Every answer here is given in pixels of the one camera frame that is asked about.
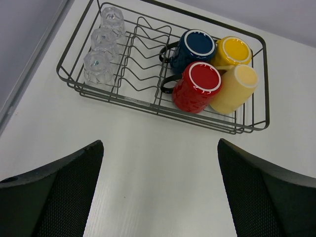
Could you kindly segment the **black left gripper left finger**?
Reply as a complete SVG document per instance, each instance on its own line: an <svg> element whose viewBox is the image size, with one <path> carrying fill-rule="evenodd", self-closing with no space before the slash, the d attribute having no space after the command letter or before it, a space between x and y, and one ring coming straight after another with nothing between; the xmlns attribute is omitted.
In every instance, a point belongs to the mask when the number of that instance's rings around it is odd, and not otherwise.
<svg viewBox="0 0 316 237"><path fill-rule="evenodd" d="M34 170L0 182L2 237L81 237L104 146L97 140Z"/></svg>

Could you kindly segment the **navy blue mug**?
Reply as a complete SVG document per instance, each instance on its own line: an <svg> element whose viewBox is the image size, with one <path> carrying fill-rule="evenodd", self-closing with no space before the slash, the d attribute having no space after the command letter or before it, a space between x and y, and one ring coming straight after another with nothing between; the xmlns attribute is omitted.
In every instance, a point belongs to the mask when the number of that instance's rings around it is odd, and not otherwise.
<svg viewBox="0 0 316 237"><path fill-rule="evenodd" d="M164 46L159 60L170 64L174 74L180 74L192 62L209 62L215 52L214 39L202 30L192 29L185 31L178 41Z"/></svg>

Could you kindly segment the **bright yellow mug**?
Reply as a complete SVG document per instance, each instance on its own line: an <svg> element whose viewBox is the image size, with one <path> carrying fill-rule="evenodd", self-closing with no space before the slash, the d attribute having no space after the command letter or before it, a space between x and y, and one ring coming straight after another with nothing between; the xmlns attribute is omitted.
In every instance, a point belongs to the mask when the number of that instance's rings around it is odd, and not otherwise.
<svg viewBox="0 0 316 237"><path fill-rule="evenodd" d="M216 41L215 55L210 63L213 66L248 65L252 52L248 44L238 37L227 36Z"/></svg>

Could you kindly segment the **red mug black handle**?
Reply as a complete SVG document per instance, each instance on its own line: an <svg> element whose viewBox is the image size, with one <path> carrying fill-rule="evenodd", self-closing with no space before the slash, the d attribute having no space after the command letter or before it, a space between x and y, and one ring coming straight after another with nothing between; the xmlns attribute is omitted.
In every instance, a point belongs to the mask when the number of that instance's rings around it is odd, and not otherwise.
<svg viewBox="0 0 316 237"><path fill-rule="evenodd" d="M173 103L182 111L202 112L221 90L222 79L218 70L209 63L196 61L183 73L165 78L161 92L172 95Z"/></svg>

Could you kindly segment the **pale yellow mug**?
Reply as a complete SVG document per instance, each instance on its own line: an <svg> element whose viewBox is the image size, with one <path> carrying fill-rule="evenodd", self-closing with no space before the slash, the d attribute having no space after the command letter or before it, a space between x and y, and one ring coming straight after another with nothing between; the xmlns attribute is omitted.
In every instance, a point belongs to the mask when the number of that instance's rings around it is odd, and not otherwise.
<svg viewBox="0 0 316 237"><path fill-rule="evenodd" d="M216 66L222 74L221 90L210 102L213 110L221 114L230 114L237 110L254 93L258 85L256 71L244 64L237 66Z"/></svg>

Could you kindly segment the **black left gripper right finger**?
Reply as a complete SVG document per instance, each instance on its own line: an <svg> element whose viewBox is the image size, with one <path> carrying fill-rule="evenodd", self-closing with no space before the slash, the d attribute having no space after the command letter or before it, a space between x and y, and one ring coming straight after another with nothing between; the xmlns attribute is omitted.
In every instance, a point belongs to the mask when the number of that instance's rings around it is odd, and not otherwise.
<svg viewBox="0 0 316 237"><path fill-rule="evenodd" d="M220 139L218 161L239 237L314 237L316 180Z"/></svg>

